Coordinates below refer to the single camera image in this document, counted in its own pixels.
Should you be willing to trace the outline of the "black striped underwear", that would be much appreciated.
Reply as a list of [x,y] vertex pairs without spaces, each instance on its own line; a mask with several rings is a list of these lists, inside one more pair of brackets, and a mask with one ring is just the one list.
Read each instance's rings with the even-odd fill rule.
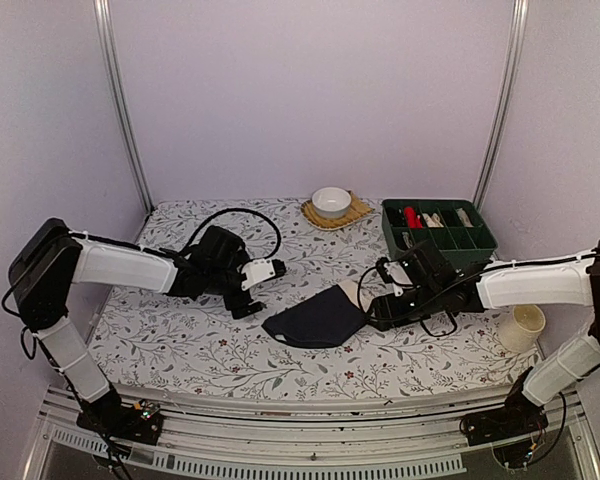
[[408,222],[404,215],[404,211],[400,208],[387,207],[384,213],[386,214],[388,223],[392,228],[408,227]]

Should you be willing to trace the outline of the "dark navy underwear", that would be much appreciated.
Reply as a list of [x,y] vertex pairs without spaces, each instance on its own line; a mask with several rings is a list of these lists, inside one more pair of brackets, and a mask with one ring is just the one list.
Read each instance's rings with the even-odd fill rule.
[[267,318],[262,328],[274,340],[300,349],[343,345],[367,323],[357,303],[357,284],[344,280]]

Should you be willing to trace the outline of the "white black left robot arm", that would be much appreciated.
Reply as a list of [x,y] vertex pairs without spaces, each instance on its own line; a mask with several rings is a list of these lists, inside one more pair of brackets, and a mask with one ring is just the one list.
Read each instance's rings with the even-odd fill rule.
[[146,416],[123,406],[70,321],[67,298],[73,285],[133,287],[192,300],[220,295],[240,319],[264,307],[253,301],[251,288],[283,271],[274,259],[251,258],[238,235],[217,226],[209,227],[199,242],[174,251],[72,231],[50,218],[10,265],[5,295],[15,302],[10,314],[23,322],[66,378],[84,415],[106,433],[118,434],[129,418],[142,421]]

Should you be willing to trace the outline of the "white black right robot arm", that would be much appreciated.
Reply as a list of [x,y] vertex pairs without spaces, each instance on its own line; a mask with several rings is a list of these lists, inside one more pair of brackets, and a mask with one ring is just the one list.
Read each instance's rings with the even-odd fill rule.
[[419,323],[443,312],[460,313],[522,305],[581,305],[593,319],[539,364],[524,371],[503,406],[465,415],[460,430],[470,445],[538,432],[547,427],[545,405],[600,366],[600,240],[567,257],[522,262],[480,262],[454,268],[431,240],[397,261],[409,282],[398,293],[374,298],[364,308],[380,331]]

